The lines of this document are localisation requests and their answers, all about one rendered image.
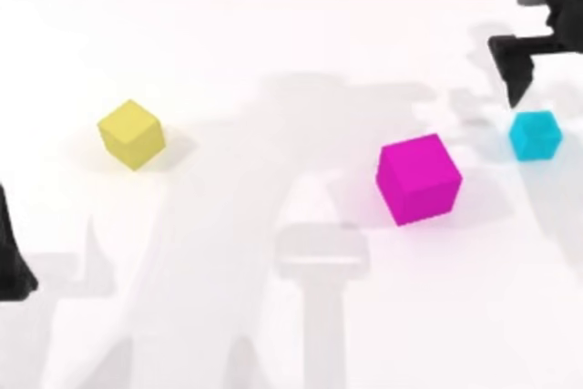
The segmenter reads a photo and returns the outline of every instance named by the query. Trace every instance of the cyan cube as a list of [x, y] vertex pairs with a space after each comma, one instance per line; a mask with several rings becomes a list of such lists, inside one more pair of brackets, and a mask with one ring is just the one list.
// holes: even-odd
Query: cyan cube
[[376, 173], [398, 226], [452, 211], [462, 179], [436, 134], [384, 146]]
[[519, 113], [510, 129], [510, 142], [519, 161], [552, 159], [562, 139], [550, 111]]

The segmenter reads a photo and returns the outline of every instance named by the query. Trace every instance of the white surface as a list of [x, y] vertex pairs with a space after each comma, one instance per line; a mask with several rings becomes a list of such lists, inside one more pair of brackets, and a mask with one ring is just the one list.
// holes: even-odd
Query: white surface
[[[537, 61], [521, 109], [554, 108], [567, 138], [553, 162], [519, 166], [485, 44], [508, 30], [546, 32], [544, 9], [514, 0], [0, 5], [0, 180], [43, 285], [0, 307], [0, 386], [583, 384], [583, 58]], [[106, 153], [96, 128], [128, 98], [168, 130], [168, 149], [138, 173]], [[397, 229], [373, 185], [376, 154], [435, 131], [465, 175], [456, 209]], [[88, 220], [101, 255], [86, 248]], [[285, 254], [312, 249], [356, 257], [359, 278], [334, 292], [345, 268], [284, 269]], [[55, 252], [84, 263], [74, 271]], [[50, 281], [68, 273], [85, 282]], [[304, 343], [316, 353], [307, 366]]]

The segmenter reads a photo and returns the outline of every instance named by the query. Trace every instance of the cube face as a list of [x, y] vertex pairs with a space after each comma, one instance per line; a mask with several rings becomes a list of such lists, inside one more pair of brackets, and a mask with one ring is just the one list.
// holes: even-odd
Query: cube face
[[384, 147], [376, 182], [401, 226], [450, 212], [462, 175], [434, 134]]
[[519, 161], [552, 159], [563, 134], [553, 113], [530, 111], [517, 115], [509, 133]]
[[141, 168], [165, 148], [159, 121], [128, 101], [98, 124], [106, 149], [132, 170]]

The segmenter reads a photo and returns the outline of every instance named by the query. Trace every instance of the turquoise cube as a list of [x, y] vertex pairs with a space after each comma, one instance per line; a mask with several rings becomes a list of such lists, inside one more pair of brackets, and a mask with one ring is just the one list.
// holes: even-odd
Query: turquoise cube
[[552, 159], [563, 139], [550, 111], [519, 113], [510, 129], [510, 141], [518, 161]]

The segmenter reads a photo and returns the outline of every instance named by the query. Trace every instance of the pink cube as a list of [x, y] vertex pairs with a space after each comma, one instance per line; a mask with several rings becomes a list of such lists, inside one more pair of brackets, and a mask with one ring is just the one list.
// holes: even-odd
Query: pink cube
[[383, 147], [376, 183], [401, 226], [450, 212], [462, 174], [432, 134]]

